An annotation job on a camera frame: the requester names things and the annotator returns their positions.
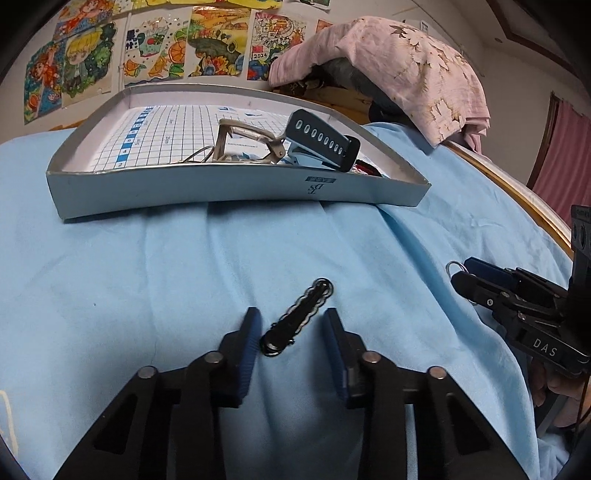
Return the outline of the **black wavy hair clip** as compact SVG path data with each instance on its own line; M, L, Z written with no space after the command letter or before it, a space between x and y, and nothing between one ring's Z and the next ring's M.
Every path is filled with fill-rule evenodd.
M328 278L317 278L311 286L295 300L279 320L259 339L259 350L267 357L283 353L294 344L294 338L301 333L322 305L334 293L334 285Z

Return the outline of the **beige hair claw clip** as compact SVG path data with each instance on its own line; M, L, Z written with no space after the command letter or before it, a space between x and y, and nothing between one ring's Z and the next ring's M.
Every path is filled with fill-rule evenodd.
M183 163L276 164L287 154L284 136L238 120L218 121L213 145L205 145L182 160Z

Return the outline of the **light blue cartoon bedsheet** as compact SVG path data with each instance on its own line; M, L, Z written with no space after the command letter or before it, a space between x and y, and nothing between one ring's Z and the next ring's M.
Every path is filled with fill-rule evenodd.
M538 437L521 366L490 314L458 296L478 257L566 284L571 262L502 189L404 127L370 131L431 184L419 206L216 203L64 223L45 179L65 132L1 147L1 433L33 479L54 476L142 366L171 370L259 308L273 323L317 278L346 329L399 366L446 368L528 476L566 464Z

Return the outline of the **pink embroidered blanket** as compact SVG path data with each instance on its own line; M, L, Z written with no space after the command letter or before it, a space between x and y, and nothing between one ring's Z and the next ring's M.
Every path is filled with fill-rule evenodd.
M461 134L482 151L491 115L480 79L462 54L420 29L376 16L332 25L274 60L269 84L301 81L315 67L383 109L398 107L431 145Z

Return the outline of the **grey grid-lined tray box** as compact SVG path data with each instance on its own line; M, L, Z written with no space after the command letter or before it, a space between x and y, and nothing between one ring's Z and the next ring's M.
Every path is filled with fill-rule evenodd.
M132 86L52 157L62 219L195 202L314 200L418 205L429 181L331 108L260 90Z

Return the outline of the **children's drawings on wall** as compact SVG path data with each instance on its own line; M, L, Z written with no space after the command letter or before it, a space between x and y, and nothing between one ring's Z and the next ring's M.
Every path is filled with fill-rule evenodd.
M31 123L119 87L228 76L264 81L288 48L328 27L279 1L70 1L27 62Z

